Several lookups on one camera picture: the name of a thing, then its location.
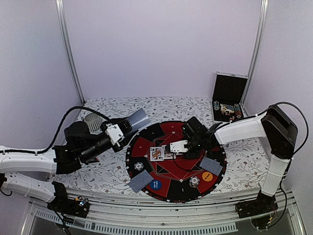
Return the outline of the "white blue poker chip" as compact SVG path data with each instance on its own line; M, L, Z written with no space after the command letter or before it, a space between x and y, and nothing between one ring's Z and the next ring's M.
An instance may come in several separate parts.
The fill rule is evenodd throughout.
M134 169L137 171L142 171L144 169L144 164L142 162L137 162L134 164Z

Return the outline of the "blue small blind button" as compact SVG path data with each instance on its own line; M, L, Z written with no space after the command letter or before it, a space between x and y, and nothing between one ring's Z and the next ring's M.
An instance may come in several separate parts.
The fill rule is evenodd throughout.
M162 183L160 180L152 180L149 186L152 190L159 190L162 187Z

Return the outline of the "dealt blue card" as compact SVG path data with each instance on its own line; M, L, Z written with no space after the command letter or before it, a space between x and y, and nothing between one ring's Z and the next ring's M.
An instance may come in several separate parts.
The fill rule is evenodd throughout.
M223 167L219 164L219 163L208 163L207 165L207 171L211 172L212 174L218 176L221 171L222 171Z
M207 157L203 157L200 163L200 167L207 171L215 172L219 167L219 162Z
M133 177L130 182L128 183L129 187L134 192L139 192L142 190L147 184L151 181L151 177L147 172L141 172L135 177Z
M133 180L134 180L134 185L139 188L139 187L145 187L152 180L154 180L154 178L146 170L144 170L143 172L136 175L133 178Z

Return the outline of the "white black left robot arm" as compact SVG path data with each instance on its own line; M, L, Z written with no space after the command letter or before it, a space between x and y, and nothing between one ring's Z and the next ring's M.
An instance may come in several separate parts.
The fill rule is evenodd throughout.
M63 184L43 182L23 173L73 173L109 149L115 152L122 150L140 128L140 119L135 115L110 119L92 109L89 112L104 120L98 134L91 133L86 122L75 121L64 129L65 145L51 143L45 149L35 150L1 146L0 189L38 198L55 205L61 212L69 212L72 204L81 207L82 202L68 198Z

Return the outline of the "king of spades card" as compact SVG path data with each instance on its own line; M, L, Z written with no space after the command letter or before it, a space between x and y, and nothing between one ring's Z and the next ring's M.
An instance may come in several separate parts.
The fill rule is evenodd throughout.
M164 149L162 147L151 147L150 161L151 162L164 161Z

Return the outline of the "king of hearts card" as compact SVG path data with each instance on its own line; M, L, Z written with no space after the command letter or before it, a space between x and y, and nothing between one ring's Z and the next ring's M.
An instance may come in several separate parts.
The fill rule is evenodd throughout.
M163 145L162 146L163 150L164 150L164 160L170 160L173 159L173 157L175 156L173 152L170 151L170 146L169 145Z

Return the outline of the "orange big blind button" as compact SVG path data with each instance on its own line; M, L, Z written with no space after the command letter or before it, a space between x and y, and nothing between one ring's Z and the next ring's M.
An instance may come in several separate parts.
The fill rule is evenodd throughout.
M202 179L203 179L204 181L206 181L206 182L210 182L210 181L212 181L212 179L213 179L213 174L210 173L210 172L208 172L208 171L206 171L206 172L204 172L204 173L202 174Z

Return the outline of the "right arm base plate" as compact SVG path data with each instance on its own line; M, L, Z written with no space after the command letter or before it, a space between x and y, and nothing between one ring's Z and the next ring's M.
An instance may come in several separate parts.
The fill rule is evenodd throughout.
M273 212L278 209L275 196L267 196L259 193L256 199L242 200L235 205L235 211L239 218L256 216L268 212Z

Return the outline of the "blue playing card deck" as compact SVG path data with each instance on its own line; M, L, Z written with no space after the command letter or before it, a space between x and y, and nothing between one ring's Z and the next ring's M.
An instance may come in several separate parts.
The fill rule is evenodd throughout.
M138 109L136 112L127 117L127 121L132 128L131 132L136 132L151 122L142 108Z

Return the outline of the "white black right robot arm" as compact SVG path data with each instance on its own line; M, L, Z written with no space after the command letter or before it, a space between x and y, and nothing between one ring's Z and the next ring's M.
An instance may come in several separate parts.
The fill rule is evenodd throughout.
M192 117L182 126L185 139L171 144L170 150L189 156L216 143L225 145L251 138L266 138L271 158L265 181L255 200L237 205L240 209L250 207L256 213L264 213L275 202L277 189L288 173L293 156L299 151L295 147L298 128L279 105L275 103L253 116L215 123L210 128Z

